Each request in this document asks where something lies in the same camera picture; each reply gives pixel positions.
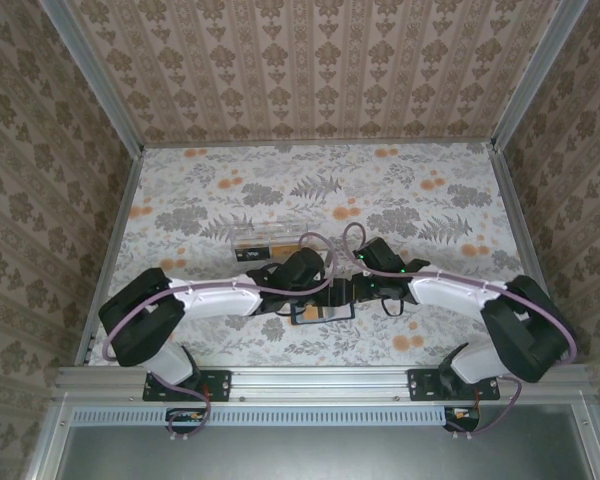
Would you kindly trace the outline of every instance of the robotic arm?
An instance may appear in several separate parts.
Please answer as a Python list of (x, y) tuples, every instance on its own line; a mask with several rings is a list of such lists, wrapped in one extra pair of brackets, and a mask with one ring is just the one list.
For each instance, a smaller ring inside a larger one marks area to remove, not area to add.
[[(381, 238), (370, 240), (353, 253), (369, 269), (399, 274), (399, 278), (358, 273), (350, 280), (335, 278), (327, 288), (306, 296), (259, 291), (261, 287), (268, 287), (304, 292), (319, 285), (321, 281), (317, 278), (324, 275), (324, 261), (315, 251), (302, 248), (284, 264), (211, 282), (169, 279), (161, 269), (152, 268), (112, 297), (99, 314), (105, 330), (111, 334), (142, 302), (164, 292), (162, 298), (140, 309), (111, 344), (120, 365), (143, 365), (173, 385), (186, 380), (196, 370), (188, 352), (170, 340), (182, 318), (260, 315), (277, 312), (287, 303), (296, 307), (335, 307), (392, 299), (414, 305), (436, 305), (483, 321), (490, 340), (460, 345), (439, 366), (441, 383), (452, 396), (454, 391), (467, 385), (509, 372), (527, 382), (537, 382), (568, 350), (564, 331), (574, 336), (547, 295), (527, 276), (521, 275), (506, 283), (477, 282), (482, 287), (468, 285), (461, 277), (454, 277), (459, 280), (445, 278), (442, 270), (427, 261), (412, 260), (405, 264)], [(534, 309), (485, 288), (487, 284), (541, 307), (557, 319), (562, 328), (548, 322)], [(196, 285), (204, 285), (204, 288), (195, 289)], [(180, 291), (169, 293), (174, 288)]]

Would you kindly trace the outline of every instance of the gray fern pattern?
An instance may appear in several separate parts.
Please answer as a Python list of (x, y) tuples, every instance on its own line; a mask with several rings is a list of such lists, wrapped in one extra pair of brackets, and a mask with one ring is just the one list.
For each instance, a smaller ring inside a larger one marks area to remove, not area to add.
[(301, 180), (293, 190), (291, 195), (295, 197), (303, 197), (308, 199), (317, 200), (320, 198), (324, 200), (330, 193), (336, 193), (342, 189), (338, 180), (334, 180), (330, 175), (329, 178), (323, 177), (322, 175), (316, 175), (315, 177), (306, 177)]
[[(148, 149), (109, 293), (155, 266), (194, 280), (257, 268), (237, 262), (229, 240), (237, 229), (279, 222), (308, 224), (342, 252), (344, 226), (358, 221), (368, 238), (382, 236), (406, 261), (509, 280), (522, 269), (497, 196), (483, 145)], [(343, 274), (355, 270), (338, 258)], [(435, 364), (459, 342), (485, 335), (482, 325), (448, 310), (405, 305), (387, 318), (372, 302), (356, 306), (352, 321), (314, 326), (293, 327), (275, 314), (185, 317), (177, 342), (200, 365), (409, 365)], [(94, 365), (106, 364), (98, 347), (104, 336), (100, 329)]]

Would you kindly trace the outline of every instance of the purple cable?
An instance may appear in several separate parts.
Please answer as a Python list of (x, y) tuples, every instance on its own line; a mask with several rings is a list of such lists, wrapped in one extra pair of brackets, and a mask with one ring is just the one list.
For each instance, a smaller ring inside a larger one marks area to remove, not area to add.
[[(198, 400), (202, 400), (204, 402), (204, 404), (206, 406), (206, 410), (204, 412), (204, 417), (202, 417), (202, 420), (200, 421), (198, 426), (196, 428), (194, 428), (191, 432), (187, 433), (186, 435), (188, 437), (193, 437), (194, 435), (197, 435), (198, 433), (200, 433), (200, 430), (202, 430), (205, 427), (205, 425), (209, 421), (209, 418), (211, 417), (211, 402), (209, 402), (207, 397), (205, 397), (204, 395), (200, 395), (195, 390), (191, 390), (189, 388), (182, 388), (182, 387), (173, 385), (173, 384), (167, 382), (164, 378), (156, 375), (155, 373), (152, 373), (152, 375), (153, 375), (153, 378), (155, 378), (158, 381), (158, 383), (160, 383), (163, 387), (168, 388), (169, 390), (173, 390), (174, 392), (180, 392), (180, 393), (186, 393), (187, 395), (192, 395), (195, 398), (197, 398)], [(169, 433), (174, 438), (178, 437), (178, 436), (184, 437), (184, 434), (179, 434), (179, 433), (176, 433), (173, 431), (173, 421), (182, 415), (185, 415), (185, 414), (174, 413), (169, 418), (169, 423), (167, 424), (167, 430), (169, 430)]]
[(467, 277), (463, 277), (460, 275), (454, 275), (454, 274), (446, 273), (446, 272), (388, 273), (388, 272), (381, 272), (379, 270), (374, 270), (372, 268), (369, 268), (364, 263), (360, 262), (355, 257), (355, 255), (353, 255), (353, 253), (351, 252), (351, 249), (349, 248), (347, 234), (349, 233), (349, 230), (352, 227), (358, 227), (362, 231), (362, 243), (360, 244), (360, 246), (362, 246), (366, 240), (366, 231), (365, 231), (364, 226), (362, 226), (362, 224), (360, 224), (358, 222), (350, 223), (344, 229), (344, 233), (342, 234), (342, 240), (343, 240), (343, 244), (344, 244), (344, 253), (347, 256), (347, 258), (351, 262), (353, 262), (354, 265), (360, 267), (362, 270), (366, 270), (367, 272), (373, 273), (374, 275), (378, 275), (379, 277), (389, 277), (389, 278), (446, 278), (447, 280), (453, 280), (454, 282), (464, 283), (465, 285), (471, 285), (472, 287), (485, 288), (487, 290), (491, 290), (492, 292), (499, 293), (500, 295), (504, 295), (505, 297), (509, 297), (512, 300), (515, 300), (516, 302), (524, 305), (528, 309), (533, 310), (534, 312), (537, 312), (540, 315), (542, 315), (545, 319), (547, 319), (547, 321), (549, 323), (551, 323), (554, 327), (556, 327), (560, 331), (560, 333), (564, 336), (565, 340), (569, 344), (569, 356), (564, 361), (557, 362), (557, 365), (573, 363), (575, 361), (576, 356), (578, 354), (578, 347), (576, 346), (575, 340), (569, 333), (569, 330), (567, 330), (565, 328), (565, 326), (562, 325), (562, 323), (560, 323), (560, 321), (557, 318), (555, 318), (553, 315), (551, 315), (549, 312), (547, 312), (544, 308), (539, 307), (535, 303), (530, 302), (529, 300), (527, 300), (524, 297), (521, 297), (520, 295), (516, 295), (515, 293), (512, 293), (504, 288), (500, 288), (496, 285), (491, 285), (490, 283), (485, 282), (483, 280), (476, 280), (473, 278), (467, 278)]
[(507, 382), (513, 382), (517, 385), (517, 387), (516, 387), (516, 392), (513, 394), (513, 396), (511, 397), (511, 400), (509, 400), (509, 403), (504, 408), (502, 413), (498, 416), (498, 418), (496, 418), (489, 425), (482, 427), (482, 428), (478, 428), (477, 430), (474, 430), (473, 432), (467, 432), (464, 428), (462, 428), (460, 425), (458, 425), (457, 423), (454, 423), (454, 422), (447, 421), (447, 425), (452, 426), (453, 428), (455, 428), (456, 430), (458, 430), (460, 432), (466, 433), (467, 437), (469, 437), (469, 436), (473, 436), (473, 435), (480, 435), (481, 433), (487, 432), (487, 431), (491, 430), (493, 427), (495, 427), (497, 424), (499, 424), (502, 421), (502, 419), (507, 415), (507, 413), (509, 413), (509, 411), (511, 411), (511, 409), (513, 408), (515, 403), (518, 401), (518, 398), (520, 398), (520, 394), (522, 393), (522, 382), (520, 380), (518, 380), (517, 378), (515, 378), (515, 377), (500, 377), (500, 379), (506, 380)]
[(256, 290), (259, 292), (276, 293), (278, 295), (289, 295), (292, 297), (303, 297), (305, 295), (311, 295), (313, 293), (319, 292), (323, 288), (328, 287), (333, 282), (333, 279), (336, 274), (336, 267), (337, 267), (337, 258), (335, 255), (335, 249), (334, 249), (333, 243), (331, 243), (331, 240), (329, 240), (326, 237), (323, 237), (319, 233), (307, 232), (300, 237), (300, 239), (298, 240), (298, 245), (302, 245), (302, 241), (307, 237), (319, 238), (329, 248), (329, 254), (330, 254), (330, 259), (331, 259), (331, 271), (325, 277), (324, 282), (322, 282), (317, 287), (310, 288), (309, 290), (292, 291), (292, 290), (279, 290), (277, 288), (270, 288), (270, 287), (261, 287), (259, 285), (253, 285), (250, 283), (206, 282), (206, 283), (198, 283), (195, 285), (183, 285), (181, 287), (169, 288), (167, 290), (163, 290), (163, 291), (158, 292), (155, 295), (152, 295), (151, 297), (147, 298), (144, 302), (141, 302), (140, 304), (138, 304), (133, 310), (131, 310), (127, 315), (125, 315), (122, 320), (120, 320), (120, 322), (113, 328), (113, 330), (111, 330), (111, 333), (109, 333), (107, 338), (105, 338), (104, 343), (102, 344), (102, 358), (104, 358), (105, 360), (107, 360), (109, 362), (115, 362), (116, 357), (109, 355), (109, 346), (111, 345), (111, 342), (113, 341), (113, 339), (142, 310), (144, 310), (149, 305), (155, 303), (156, 301), (160, 300), (161, 298), (164, 298), (168, 295), (172, 295), (174, 293), (188, 292), (188, 291), (193, 291), (193, 290), (202, 290), (205, 288), (232, 287), (232, 288), (244, 288), (247, 290)]

